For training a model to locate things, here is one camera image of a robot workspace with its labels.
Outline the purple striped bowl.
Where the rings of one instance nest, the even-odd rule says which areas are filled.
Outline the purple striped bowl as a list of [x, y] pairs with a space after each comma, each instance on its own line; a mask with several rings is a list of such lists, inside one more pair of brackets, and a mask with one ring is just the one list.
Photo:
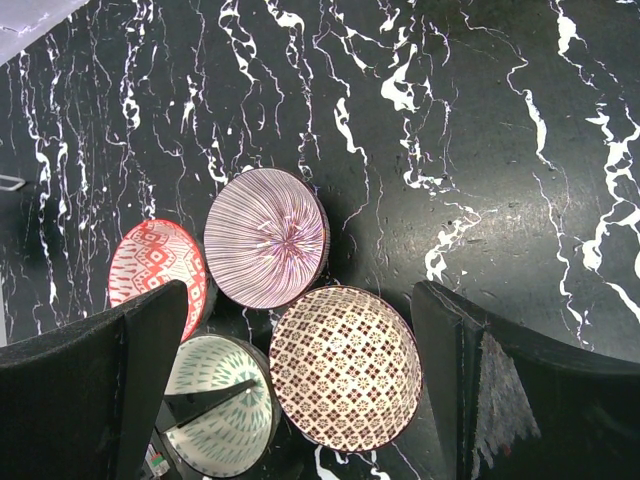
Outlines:
[[207, 266], [243, 307], [271, 310], [302, 295], [328, 259], [330, 227], [315, 193], [276, 168], [247, 170], [216, 196], [204, 229]]

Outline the green patterned bowl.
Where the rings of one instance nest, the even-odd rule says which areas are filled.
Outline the green patterned bowl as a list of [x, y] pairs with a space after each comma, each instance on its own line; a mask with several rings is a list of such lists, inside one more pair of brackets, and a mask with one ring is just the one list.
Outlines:
[[233, 478], [266, 453], [281, 418], [266, 356], [248, 342], [201, 335], [178, 349], [159, 430], [193, 470]]

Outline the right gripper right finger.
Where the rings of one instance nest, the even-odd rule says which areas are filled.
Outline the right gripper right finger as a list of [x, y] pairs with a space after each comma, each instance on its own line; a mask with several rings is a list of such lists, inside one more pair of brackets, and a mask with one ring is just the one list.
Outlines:
[[639, 366], [571, 346], [433, 281], [411, 321], [450, 479], [635, 479]]

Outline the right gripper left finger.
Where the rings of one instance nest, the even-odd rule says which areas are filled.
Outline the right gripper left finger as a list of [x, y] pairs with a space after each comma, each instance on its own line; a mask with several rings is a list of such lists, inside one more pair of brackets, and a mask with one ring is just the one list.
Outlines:
[[172, 280], [2, 348], [2, 478], [139, 478], [187, 313]]

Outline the red patterned bowl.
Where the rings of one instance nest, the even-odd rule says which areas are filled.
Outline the red patterned bowl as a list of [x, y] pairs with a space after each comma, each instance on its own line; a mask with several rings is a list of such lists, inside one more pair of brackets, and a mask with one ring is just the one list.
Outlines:
[[108, 275], [110, 305], [118, 306], [171, 280], [187, 287], [188, 313], [181, 338], [186, 341], [205, 312], [209, 286], [204, 256], [180, 225], [146, 220], [132, 228], [115, 250]]

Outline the brown lattice patterned bowl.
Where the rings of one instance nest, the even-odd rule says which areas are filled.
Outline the brown lattice patterned bowl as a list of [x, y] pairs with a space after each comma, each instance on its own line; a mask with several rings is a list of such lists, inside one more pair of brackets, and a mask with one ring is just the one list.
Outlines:
[[272, 335], [269, 367], [292, 424], [346, 453], [394, 441], [423, 392], [408, 323], [380, 297], [343, 285], [311, 290], [286, 309]]

